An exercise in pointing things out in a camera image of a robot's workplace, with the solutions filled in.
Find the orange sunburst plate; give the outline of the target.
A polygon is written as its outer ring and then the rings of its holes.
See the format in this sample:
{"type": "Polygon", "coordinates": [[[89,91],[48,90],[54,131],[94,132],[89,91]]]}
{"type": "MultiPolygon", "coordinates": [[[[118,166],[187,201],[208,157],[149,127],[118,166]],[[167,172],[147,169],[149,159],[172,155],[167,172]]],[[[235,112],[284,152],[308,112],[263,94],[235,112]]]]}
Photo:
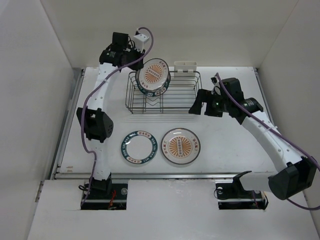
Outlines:
{"type": "Polygon", "coordinates": [[[152,58],[146,61],[143,68],[138,70],[135,75],[140,80],[145,80],[148,87],[163,83],[170,74],[169,66],[161,58],[152,58]]]}
{"type": "Polygon", "coordinates": [[[172,164],[184,166],[193,163],[201,151],[198,136],[187,128],[174,128],[161,139],[161,152],[172,164]]]}

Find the green rim lettered plate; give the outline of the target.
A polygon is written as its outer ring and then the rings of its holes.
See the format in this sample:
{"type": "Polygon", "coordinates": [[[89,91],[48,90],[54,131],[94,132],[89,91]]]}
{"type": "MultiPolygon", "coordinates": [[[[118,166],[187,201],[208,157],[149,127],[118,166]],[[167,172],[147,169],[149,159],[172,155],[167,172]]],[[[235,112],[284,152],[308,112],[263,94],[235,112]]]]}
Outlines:
{"type": "Polygon", "coordinates": [[[143,165],[154,159],[158,151],[158,142],[149,132],[136,130],[125,136],[120,152],[122,157],[134,165],[143,165]]]}

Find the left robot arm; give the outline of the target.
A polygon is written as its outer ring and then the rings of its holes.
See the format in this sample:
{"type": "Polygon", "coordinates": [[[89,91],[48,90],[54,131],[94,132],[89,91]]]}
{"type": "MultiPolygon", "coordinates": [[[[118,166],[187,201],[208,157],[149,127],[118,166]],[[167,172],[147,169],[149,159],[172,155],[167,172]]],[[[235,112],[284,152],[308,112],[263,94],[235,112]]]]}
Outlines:
{"type": "Polygon", "coordinates": [[[103,199],[112,192],[111,170],[99,152],[101,144],[111,136],[114,127],[106,113],[108,98],[123,69],[138,71],[144,66],[144,57],[150,52],[145,45],[148,41],[152,42],[154,37],[152,33],[141,33],[141,30],[141,27],[138,28],[133,37],[127,33],[112,34],[111,44],[99,56],[94,88],[85,98],[83,106],[76,110],[83,149],[93,156],[88,184],[79,188],[86,194],[94,191],[103,199]]]}

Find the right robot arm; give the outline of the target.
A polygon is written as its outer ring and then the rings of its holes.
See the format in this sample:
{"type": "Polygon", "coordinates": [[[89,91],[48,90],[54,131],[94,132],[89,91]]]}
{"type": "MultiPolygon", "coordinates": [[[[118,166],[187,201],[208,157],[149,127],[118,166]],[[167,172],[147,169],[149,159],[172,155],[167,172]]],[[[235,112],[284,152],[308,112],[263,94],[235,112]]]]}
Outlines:
{"type": "Polygon", "coordinates": [[[237,78],[220,79],[215,75],[212,82],[212,90],[198,90],[188,112],[200,115],[202,104],[206,103],[207,116],[221,118],[223,113],[229,114],[257,140],[276,170],[275,173],[245,171],[236,175],[232,193],[243,197],[249,191],[266,191],[287,200],[311,187],[320,168],[317,161],[279,133],[255,98],[244,97],[237,78]]]}

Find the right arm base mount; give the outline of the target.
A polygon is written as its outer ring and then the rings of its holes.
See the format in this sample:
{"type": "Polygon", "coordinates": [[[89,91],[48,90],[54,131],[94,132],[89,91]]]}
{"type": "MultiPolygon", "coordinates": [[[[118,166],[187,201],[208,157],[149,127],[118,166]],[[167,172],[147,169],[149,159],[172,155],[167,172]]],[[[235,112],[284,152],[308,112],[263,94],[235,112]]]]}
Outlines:
{"type": "Polygon", "coordinates": [[[263,192],[244,190],[233,182],[216,182],[213,192],[219,210],[265,210],[269,200],[263,192]]]}

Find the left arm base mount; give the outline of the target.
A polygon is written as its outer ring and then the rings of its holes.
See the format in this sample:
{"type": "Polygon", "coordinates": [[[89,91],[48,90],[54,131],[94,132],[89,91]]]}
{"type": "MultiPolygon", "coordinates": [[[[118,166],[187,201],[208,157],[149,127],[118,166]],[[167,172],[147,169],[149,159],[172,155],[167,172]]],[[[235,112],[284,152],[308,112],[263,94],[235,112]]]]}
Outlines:
{"type": "Polygon", "coordinates": [[[127,209],[129,181],[123,179],[96,180],[79,185],[82,191],[81,210],[109,210],[127,209]]]}

